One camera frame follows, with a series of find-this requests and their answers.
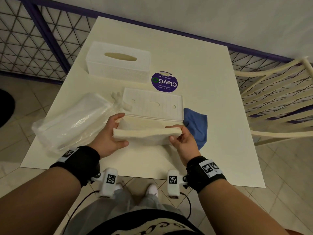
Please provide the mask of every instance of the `hand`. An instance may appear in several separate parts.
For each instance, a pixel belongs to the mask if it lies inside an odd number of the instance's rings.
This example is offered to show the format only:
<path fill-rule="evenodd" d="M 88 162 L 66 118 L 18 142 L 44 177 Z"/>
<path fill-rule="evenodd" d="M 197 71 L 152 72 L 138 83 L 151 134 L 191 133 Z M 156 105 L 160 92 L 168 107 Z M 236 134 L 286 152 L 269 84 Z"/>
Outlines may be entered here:
<path fill-rule="evenodd" d="M 179 157 L 184 166 L 187 166 L 187 163 L 192 158 L 201 156 L 194 137 L 185 126 L 175 124 L 173 126 L 166 126 L 166 128 L 181 128 L 182 130 L 182 135 L 178 138 L 170 136 L 170 142 L 177 149 Z"/>
<path fill-rule="evenodd" d="M 99 153 L 100 158 L 110 156 L 116 150 L 128 146 L 128 141 L 116 142 L 113 138 L 113 129 L 117 128 L 119 124 L 115 121 L 122 118 L 124 115 L 124 113 L 119 113 L 109 117 L 103 130 L 101 130 L 96 138 L 87 145 L 96 150 Z"/>

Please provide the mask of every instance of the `round sticker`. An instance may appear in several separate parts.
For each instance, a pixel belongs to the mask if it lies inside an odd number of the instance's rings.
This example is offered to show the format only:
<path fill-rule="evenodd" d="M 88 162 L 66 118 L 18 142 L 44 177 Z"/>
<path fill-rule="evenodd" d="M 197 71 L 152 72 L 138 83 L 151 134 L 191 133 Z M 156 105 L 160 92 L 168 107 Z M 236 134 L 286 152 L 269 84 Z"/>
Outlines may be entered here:
<path fill-rule="evenodd" d="M 178 86 L 177 79 L 168 72 L 158 72 L 153 74 L 151 83 L 159 91 L 172 92 Z"/>

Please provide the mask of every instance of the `blue microfiber towel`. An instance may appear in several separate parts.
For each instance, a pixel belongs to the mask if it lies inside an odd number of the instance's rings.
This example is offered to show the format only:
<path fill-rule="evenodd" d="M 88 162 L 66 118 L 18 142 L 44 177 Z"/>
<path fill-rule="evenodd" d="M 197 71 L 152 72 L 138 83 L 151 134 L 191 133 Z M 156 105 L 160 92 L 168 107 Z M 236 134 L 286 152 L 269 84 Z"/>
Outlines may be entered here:
<path fill-rule="evenodd" d="M 200 150 L 207 142 L 208 116 L 184 108 L 183 123 L 195 138 L 198 149 Z"/>

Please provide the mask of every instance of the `white shoe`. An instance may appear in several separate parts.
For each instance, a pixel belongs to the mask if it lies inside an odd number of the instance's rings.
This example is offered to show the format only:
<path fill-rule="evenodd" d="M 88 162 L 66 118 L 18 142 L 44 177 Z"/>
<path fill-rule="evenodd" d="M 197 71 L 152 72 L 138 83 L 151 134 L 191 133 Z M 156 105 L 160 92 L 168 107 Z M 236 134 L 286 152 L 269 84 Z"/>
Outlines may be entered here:
<path fill-rule="evenodd" d="M 114 190 L 114 191 L 116 191 L 117 189 L 123 189 L 122 184 L 120 184 L 120 183 L 116 184 L 116 185 L 115 185 L 115 190 Z"/>
<path fill-rule="evenodd" d="M 146 196 L 147 196 L 148 194 L 152 194 L 152 195 L 155 195 L 156 197 L 159 197 L 159 193 L 158 193 L 158 191 L 157 191 L 157 187 L 156 187 L 155 184 L 149 185 L 149 187 L 148 187 L 148 189 L 147 189 L 147 191 L 146 191 Z"/>

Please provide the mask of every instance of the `white tissue box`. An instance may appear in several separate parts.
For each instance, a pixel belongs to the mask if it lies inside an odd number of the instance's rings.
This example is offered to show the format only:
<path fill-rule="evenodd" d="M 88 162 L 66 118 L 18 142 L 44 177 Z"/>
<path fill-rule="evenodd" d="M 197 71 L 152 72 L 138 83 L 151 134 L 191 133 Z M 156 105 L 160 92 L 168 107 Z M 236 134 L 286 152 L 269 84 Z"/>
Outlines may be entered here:
<path fill-rule="evenodd" d="M 148 51 L 102 42 L 93 42 L 86 57 L 90 75 L 134 82 L 148 82 L 150 60 Z"/>

